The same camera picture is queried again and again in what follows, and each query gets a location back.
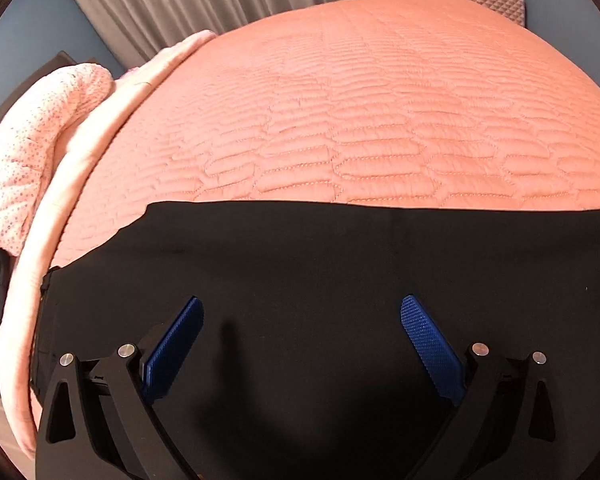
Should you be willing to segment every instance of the blue wall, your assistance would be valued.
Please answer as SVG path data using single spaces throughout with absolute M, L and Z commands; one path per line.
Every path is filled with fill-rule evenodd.
M 600 12 L 591 0 L 526 0 L 527 27 L 600 86 Z
M 74 0 L 13 0 L 0 18 L 0 104 L 59 50 L 124 72 Z

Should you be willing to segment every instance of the silver screw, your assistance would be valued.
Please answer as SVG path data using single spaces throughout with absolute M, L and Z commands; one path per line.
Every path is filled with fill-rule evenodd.
M 120 357 L 129 357 L 135 351 L 136 351 L 135 346 L 126 344 L 126 345 L 122 345 L 120 348 L 118 348 L 118 355 Z
M 543 365 L 546 362 L 546 355 L 544 355 L 542 352 L 534 352 L 532 358 L 538 365 Z
M 62 366 L 68 366 L 68 365 L 70 365 L 73 362 L 74 362 L 74 355 L 73 354 L 64 354 L 60 358 L 60 364 Z
M 480 357 L 484 357 L 489 354 L 489 347 L 484 343 L 474 343 L 471 347 L 471 350 L 474 354 L 479 355 Z

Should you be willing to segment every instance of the blue gripper pad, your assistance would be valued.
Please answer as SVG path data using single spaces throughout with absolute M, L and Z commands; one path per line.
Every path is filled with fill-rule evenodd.
M 402 300 L 400 320 L 438 394 L 458 407 L 465 393 L 464 367 L 415 296 Z
M 144 365 L 142 398 L 151 405 L 165 396 L 191 350 L 205 319 L 202 302 L 193 297 Z

